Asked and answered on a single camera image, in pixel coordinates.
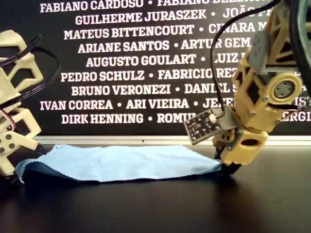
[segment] black cable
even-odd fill
[[[19,59],[23,58],[24,56],[26,56],[28,53],[30,53],[30,51],[32,49],[34,49],[34,47],[36,46],[36,44],[42,39],[42,35],[39,34],[37,35],[35,38],[33,38],[31,41],[30,41],[30,45],[27,46],[26,49],[24,49],[23,51],[19,52],[17,55],[13,56],[13,57],[10,57],[8,59],[5,59],[4,61],[0,61],[0,67],[3,67],[3,66],[6,66],[12,62],[16,62],[18,61]]]
[[[23,93],[20,96],[17,96],[15,98],[11,99],[11,100],[8,100],[8,101],[0,104],[0,109],[4,109],[4,108],[6,108],[8,106],[11,106],[11,105],[13,105],[15,103],[21,102],[22,100],[25,100],[25,99],[29,98],[30,96],[33,96],[34,94],[36,94],[39,91],[43,90],[45,87],[47,87],[48,85],[51,84],[51,82],[55,79],[55,77],[59,73],[59,71],[60,71],[60,62],[59,62],[59,60],[57,59],[57,57],[53,53],[51,53],[50,51],[45,50],[43,48],[40,48],[40,47],[34,48],[32,50],[32,52],[42,52],[44,54],[49,55],[51,58],[53,58],[57,62],[57,68],[56,68],[55,72],[49,78],[47,78],[46,81],[44,81],[42,84],[38,85],[37,87],[33,88],[32,90],[30,90],[28,92],[25,92],[25,93]]]
[[[280,1],[281,0],[273,0],[272,2],[262,6],[260,8],[256,8],[254,10],[250,10],[250,11],[244,12],[242,14],[239,14],[239,15],[231,18],[229,21],[227,21],[219,29],[219,31],[216,33],[216,35],[215,35],[215,37],[213,39],[213,43],[212,43],[211,48],[210,48],[209,62],[210,62],[210,67],[211,67],[211,71],[212,71],[213,81],[214,81],[214,84],[215,84],[215,87],[216,87],[218,102],[221,104],[221,109],[222,109],[222,114],[220,116],[218,116],[217,118],[220,118],[220,117],[225,115],[225,104],[224,104],[224,100],[222,99],[222,96],[221,96],[219,84],[218,84],[217,77],[216,77],[216,70],[214,68],[214,49],[215,49],[215,46],[216,46],[216,43],[217,43],[219,37],[226,30],[226,28],[229,27],[232,23],[234,23],[234,22],[236,22],[236,21],[238,21],[238,20],[240,20],[240,19],[242,19],[244,17],[251,16],[251,15],[258,14],[260,12],[269,10],[272,7],[276,6],[278,3],[280,3]]]
[[[293,57],[301,73],[304,84],[311,95],[311,53],[306,32],[307,14],[311,15],[307,0],[291,1],[290,39]]]

